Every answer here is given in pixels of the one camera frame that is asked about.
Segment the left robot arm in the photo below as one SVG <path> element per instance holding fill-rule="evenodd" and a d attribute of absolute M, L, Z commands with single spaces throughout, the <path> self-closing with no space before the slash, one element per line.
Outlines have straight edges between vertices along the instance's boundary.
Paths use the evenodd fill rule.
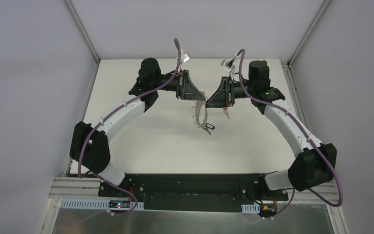
<path fill-rule="evenodd" d="M 111 183 L 110 190 L 117 197 L 129 191 L 124 181 L 125 172 L 112 161 L 109 142 L 130 121 L 146 112 L 158 99 L 158 91 L 174 92 L 177 99 L 205 101 L 204 94 L 192 83 L 188 70 L 181 70 L 178 63 L 174 71 L 161 73 L 154 58 L 146 58 L 140 64 L 138 77 L 123 102 L 106 116 L 91 123 L 80 121 L 74 127 L 69 156 L 90 172 Z"/>

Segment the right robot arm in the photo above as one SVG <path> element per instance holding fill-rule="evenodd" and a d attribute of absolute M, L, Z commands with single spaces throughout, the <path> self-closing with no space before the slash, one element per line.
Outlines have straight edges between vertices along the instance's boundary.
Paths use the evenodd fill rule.
<path fill-rule="evenodd" d="M 271 86 L 270 69 L 265 60 L 249 63 L 248 79 L 234 81 L 233 61 L 224 59 L 221 66 L 230 72 L 222 77 L 216 92 L 206 101 L 207 108 L 227 108 L 235 100 L 252 96 L 252 104 L 267 117 L 285 138 L 295 156 L 287 170 L 269 173 L 257 186 L 260 198 L 268 200 L 278 189 L 294 188 L 304 191 L 334 179 L 337 150 L 331 143 L 323 144 L 311 134 L 293 112 L 282 92 Z"/>

